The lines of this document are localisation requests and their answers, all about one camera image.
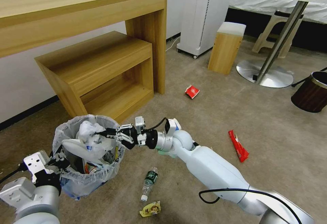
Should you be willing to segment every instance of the plastic bottle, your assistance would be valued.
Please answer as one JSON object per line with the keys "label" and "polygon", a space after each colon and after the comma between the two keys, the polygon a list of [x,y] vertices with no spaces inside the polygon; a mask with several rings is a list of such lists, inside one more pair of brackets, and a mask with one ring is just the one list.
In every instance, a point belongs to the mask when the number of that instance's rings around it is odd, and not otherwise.
{"label": "plastic bottle", "polygon": [[146,174],[146,177],[144,179],[141,201],[143,202],[147,201],[152,186],[154,185],[154,183],[156,183],[157,177],[158,177],[158,169],[156,167],[152,167],[150,171]]}

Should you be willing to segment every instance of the bottle cap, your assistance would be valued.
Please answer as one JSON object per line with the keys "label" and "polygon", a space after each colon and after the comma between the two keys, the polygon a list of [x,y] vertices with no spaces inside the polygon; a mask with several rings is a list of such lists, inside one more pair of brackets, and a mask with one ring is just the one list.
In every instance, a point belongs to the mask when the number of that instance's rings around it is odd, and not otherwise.
{"label": "bottle cap", "polygon": [[146,202],[147,201],[147,195],[142,195],[141,201]]}

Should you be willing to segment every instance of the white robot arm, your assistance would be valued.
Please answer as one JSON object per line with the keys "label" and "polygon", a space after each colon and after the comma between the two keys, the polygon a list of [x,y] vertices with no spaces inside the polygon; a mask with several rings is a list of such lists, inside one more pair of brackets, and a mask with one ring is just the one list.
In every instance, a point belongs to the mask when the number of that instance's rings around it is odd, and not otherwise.
{"label": "white robot arm", "polygon": [[[163,121],[166,121],[165,130],[156,131],[155,128]],[[232,201],[250,214],[262,215],[260,224],[314,223],[310,215],[277,192],[264,192],[251,187],[237,168],[210,148],[195,143],[186,131],[180,129],[177,120],[167,118],[155,127],[145,129],[143,117],[136,117],[135,127],[128,124],[99,134],[116,138],[128,149],[135,145],[148,146],[157,149],[160,154],[180,158],[189,171],[209,189],[199,193],[206,203],[215,203],[220,198]],[[36,186],[22,177],[5,185],[0,198],[17,208],[15,224],[31,223],[31,218],[33,223],[57,224],[60,189],[57,183],[48,185],[46,182],[49,182],[49,175],[57,181],[55,175],[60,171],[58,168],[64,168],[67,162],[62,155],[55,155],[51,160],[44,153],[31,156],[40,157],[38,159],[42,162],[39,165],[42,174],[33,170],[34,165],[28,167],[35,177]],[[205,201],[201,197],[204,192],[214,192],[218,196],[217,200]]]}

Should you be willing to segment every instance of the red snack wrapper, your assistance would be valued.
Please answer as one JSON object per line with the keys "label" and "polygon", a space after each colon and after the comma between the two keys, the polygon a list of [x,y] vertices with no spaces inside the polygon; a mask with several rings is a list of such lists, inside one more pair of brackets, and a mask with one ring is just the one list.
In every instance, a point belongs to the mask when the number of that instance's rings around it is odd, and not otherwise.
{"label": "red snack wrapper", "polygon": [[191,99],[193,99],[199,92],[200,90],[194,87],[193,85],[188,86],[185,90],[185,93],[190,96]]}
{"label": "red snack wrapper", "polygon": [[228,131],[228,134],[229,134],[229,137],[231,138],[231,140],[233,142],[233,145],[234,145],[235,150],[237,152],[239,161],[241,163],[244,162],[249,156],[248,151],[244,149],[244,147],[241,145],[240,142],[238,142],[237,135],[234,134],[233,130]]}

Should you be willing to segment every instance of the trash can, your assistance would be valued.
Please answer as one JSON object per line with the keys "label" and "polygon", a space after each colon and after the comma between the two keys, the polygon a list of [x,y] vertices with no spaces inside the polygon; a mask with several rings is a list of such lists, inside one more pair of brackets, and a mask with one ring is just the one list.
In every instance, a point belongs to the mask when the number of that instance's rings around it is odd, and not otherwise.
{"label": "trash can", "polygon": [[327,72],[313,72],[291,97],[298,108],[318,113],[327,105]]}
{"label": "trash can", "polygon": [[106,152],[104,160],[109,162],[103,164],[101,168],[89,170],[85,173],[85,163],[82,158],[79,158],[67,151],[62,146],[64,139],[75,139],[80,125],[83,121],[89,121],[92,124],[98,123],[104,128],[117,128],[118,123],[106,116],[85,115],[74,117],[73,119],[59,125],[54,133],[52,143],[52,152],[63,152],[71,166],[64,169],[61,174],[62,190],[70,197],[79,200],[81,196],[87,196],[92,191],[114,178],[119,170],[119,164],[123,159],[125,148],[121,143],[116,143],[112,150]]}

